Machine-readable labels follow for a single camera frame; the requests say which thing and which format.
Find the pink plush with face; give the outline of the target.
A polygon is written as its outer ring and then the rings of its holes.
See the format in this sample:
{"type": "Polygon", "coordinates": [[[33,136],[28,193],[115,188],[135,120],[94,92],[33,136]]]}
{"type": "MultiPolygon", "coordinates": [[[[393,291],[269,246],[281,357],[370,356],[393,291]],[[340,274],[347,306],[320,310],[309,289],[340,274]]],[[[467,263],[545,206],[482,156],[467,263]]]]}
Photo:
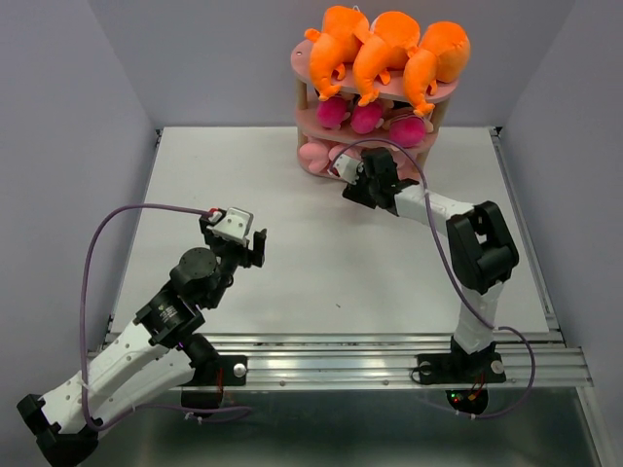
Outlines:
{"type": "Polygon", "coordinates": [[[419,178],[419,173],[410,160],[395,158],[395,162],[400,180],[417,180],[419,178]]]}

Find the boy doll pink pants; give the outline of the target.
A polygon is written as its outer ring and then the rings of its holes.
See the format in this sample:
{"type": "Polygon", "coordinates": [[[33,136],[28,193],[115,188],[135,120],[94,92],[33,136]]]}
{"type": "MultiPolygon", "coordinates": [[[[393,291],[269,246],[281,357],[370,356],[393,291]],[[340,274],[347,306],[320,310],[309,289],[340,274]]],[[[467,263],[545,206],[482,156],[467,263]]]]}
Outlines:
{"type": "Polygon", "coordinates": [[[342,123],[349,117],[349,101],[340,95],[319,101],[315,116],[323,128],[340,129],[342,123]]]}
{"type": "Polygon", "coordinates": [[[382,128],[388,132],[389,140],[404,148],[418,146],[434,130],[433,123],[428,118],[416,115],[410,108],[392,111],[382,128]]]}
{"type": "Polygon", "coordinates": [[[365,106],[356,105],[350,117],[351,129],[364,135],[379,129],[385,122],[386,114],[394,107],[394,102],[387,99],[376,99],[365,106]]]}

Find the plain orange plush toy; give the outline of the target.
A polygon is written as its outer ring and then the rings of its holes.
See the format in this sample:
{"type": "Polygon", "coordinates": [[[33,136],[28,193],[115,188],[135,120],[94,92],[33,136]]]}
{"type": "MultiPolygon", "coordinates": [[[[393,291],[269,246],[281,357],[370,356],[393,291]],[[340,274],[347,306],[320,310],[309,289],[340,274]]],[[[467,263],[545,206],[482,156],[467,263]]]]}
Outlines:
{"type": "Polygon", "coordinates": [[[418,117],[430,114],[439,83],[457,80],[471,57],[471,43],[461,25],[452,21],[430,24],[420,44],[409,52],[403,71],[403,93],[418,117]]]}

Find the orange shark plush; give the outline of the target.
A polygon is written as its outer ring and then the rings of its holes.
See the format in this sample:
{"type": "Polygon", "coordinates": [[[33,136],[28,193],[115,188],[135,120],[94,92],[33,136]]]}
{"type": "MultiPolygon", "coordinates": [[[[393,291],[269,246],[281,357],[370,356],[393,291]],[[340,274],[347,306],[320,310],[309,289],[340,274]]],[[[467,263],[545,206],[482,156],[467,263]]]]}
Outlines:
{"type": "Polygon", "coordinates": [[[344,79],[346,64],[354,62],[362,46],[356,33],[368,28],[369,21],[360,10],[336,5],[325,11],[320,30],[306,30],[305,38],[312,42],[309,76],[320,101],[341,91],[340,84],[333,84],[333,75],[337,74],[337,81],[344,79]]]}
{"type": "Polygon", "coordinates": [[[420,36],[419,23],[399,11],[384,12],[371,26],[356,30],[355,37],[362,45],[352,65],[352,76],[359,107],[379,97],[380,91],[375,87],[377,78],[385,86],[391,80],[389,69],[404,68],[408,53],[418,48],[420,36]]]}

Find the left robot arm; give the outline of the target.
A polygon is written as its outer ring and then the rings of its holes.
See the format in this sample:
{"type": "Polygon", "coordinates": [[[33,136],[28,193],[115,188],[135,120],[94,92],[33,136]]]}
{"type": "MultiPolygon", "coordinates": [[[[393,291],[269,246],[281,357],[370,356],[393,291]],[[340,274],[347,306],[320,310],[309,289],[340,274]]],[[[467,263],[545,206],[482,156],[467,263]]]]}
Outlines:
{"type": "Polygon", "coordinates": [[[204,227],[206,245],[185,252],[164,287],[86,369],[17,409],[52,466],[77,466],[100,433],[175,386],[245,383],[247,359],[222,356],[198,329],[218,306],[237,268],[264,264],[266,231],[235,241],[204,227]]]}

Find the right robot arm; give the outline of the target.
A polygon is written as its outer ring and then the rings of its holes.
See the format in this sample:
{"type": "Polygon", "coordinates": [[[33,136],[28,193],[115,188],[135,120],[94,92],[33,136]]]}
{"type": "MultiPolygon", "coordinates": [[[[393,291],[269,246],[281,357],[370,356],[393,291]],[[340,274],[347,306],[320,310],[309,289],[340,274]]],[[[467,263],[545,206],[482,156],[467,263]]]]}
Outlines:
{"type": "Polygon", "coordinates": [[[386,148],[366,149],[359,158],[341,153],[331,170],[346,183],[344,198],[429,227],[458,292],[460,311],[450,348],[418,355],[415,382],[504,382],[495,351],[495,314],[519,253],[498,205],[457,201],[433,193],[422,178],[400,179],[386,148]]]}

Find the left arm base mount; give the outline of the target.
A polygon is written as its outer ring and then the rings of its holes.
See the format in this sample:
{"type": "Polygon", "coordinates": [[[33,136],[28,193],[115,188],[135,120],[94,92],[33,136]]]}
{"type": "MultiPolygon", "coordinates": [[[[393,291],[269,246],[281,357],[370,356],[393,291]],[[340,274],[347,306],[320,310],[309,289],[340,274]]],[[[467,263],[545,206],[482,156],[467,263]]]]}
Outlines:
{"type": "Polygon", "coordinates": [[[226,389],[244,387],[248,373],[248,358],[243,354],[223,355],[216,360],[192,369],[182,367],[184,373],[176,387],[182,388],[180,405],[185,416],[197,423],[226,423],[243,419],[251,409],[226,405],[226,389]]]}

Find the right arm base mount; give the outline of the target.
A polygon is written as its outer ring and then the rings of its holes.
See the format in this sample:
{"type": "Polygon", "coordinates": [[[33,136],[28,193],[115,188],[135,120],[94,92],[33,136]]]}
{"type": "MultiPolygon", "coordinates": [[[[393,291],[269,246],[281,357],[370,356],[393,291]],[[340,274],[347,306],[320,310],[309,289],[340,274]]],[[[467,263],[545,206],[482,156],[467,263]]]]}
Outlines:
{"type": "Polygon", "coordinates": [[[481,415],[489,404],[488,384],[506,382],[498,353],[459,352],[420,354],[410,378],[420,385],[448,385],[446,398],[459,413],[481,415]]]}

